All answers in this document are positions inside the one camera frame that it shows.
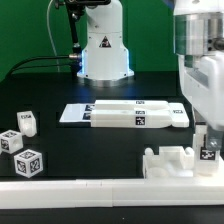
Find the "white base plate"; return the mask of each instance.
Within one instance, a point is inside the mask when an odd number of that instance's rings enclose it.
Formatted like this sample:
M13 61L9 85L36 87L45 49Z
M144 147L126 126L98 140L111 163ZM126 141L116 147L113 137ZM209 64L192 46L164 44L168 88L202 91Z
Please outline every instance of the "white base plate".
M214 177L0 183L0 209L224 204L224 163Z

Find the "small cube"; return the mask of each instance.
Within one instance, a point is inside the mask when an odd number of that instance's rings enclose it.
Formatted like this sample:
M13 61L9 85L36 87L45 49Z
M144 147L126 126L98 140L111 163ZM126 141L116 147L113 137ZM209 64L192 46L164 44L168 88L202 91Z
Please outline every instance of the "small cube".
M23 148L22 134L8 130L0 134L0 150L12 154Z
M32 177L43 170L42 154L33 150L26 150L14 156L16 173Z

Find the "black table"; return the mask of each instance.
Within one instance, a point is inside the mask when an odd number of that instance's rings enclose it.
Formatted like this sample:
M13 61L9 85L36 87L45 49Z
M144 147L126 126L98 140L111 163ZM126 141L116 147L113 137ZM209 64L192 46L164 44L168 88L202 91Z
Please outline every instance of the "black table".
M176 72L137 73L136 81L114 88L78 84L70 74L16 74L0 83L0 131L18 130L16 113L33 111L38 134L24 149L43 154L44 171L27 179L15 173L13 155L0 156L0 181L141 178L147 147L192 144L190 127L164 129L91 128L59 123L67 103L96 99L167 100L191 106L181 95ZM223 223L223 206L1 210L0 223Z

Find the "black and white tag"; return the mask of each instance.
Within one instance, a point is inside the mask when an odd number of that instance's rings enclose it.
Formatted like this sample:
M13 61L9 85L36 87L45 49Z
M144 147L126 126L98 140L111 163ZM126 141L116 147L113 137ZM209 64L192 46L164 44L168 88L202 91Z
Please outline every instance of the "black and white tag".
M17 168L18 171L26 173L26 164L24 162L17 160Z
M174 114L183 114L184 112L182 110L173 110Z
M95 109L95 105L94 104L87 104L85 111L92 111Z
M36 154L32 153L32 152L25 152L23 154L20 155L20 157L24 158L24 159L30 159L32 157L34 157Z
M144 110L136 110L135 111L135 114L137 114L137 115L146 115L146 111L144 111Z
M144 100L137 100L137 101L136 101L136 104L138 104L138 105L139 105L139 104L145 104L145 101L144 101Z
M6 138L12 138L12 137L14 137L15 135L17 135L17 134L14 133L14 132L8 132L8 133L4 134L3 136L6 137Z
M21 119L27 119L27 118L31 118L31 115L30 114L21 115Z
M90 120L91 119L91 113L84 113L82 119L86 120L86 121Z
M30 163L30 172L34 173L39 169L40 169L40 159L38 158Z
M209 151L205 147L201 148L200 160L214 161L216 159L216 152Z
M136 126L145 126L145 117L136 117L135 125Z
M9 150L9 142L7 140L1 139L1 148Z

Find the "dark green background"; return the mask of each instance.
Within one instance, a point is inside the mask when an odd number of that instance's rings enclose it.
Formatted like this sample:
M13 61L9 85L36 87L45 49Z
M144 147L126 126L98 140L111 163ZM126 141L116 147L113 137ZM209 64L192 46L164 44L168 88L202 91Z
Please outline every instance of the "dark green background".
M25 58L53 55L46 26L49 2L0 1L0 80L15 63ZM162 0L121 2L124 7L124 43L130 50L131 68L135 71L177 70L172 12ZM65 8L52 8L50 18L58 54L71 53ZM78 24L82 47L86 43L85 24L85 18Z

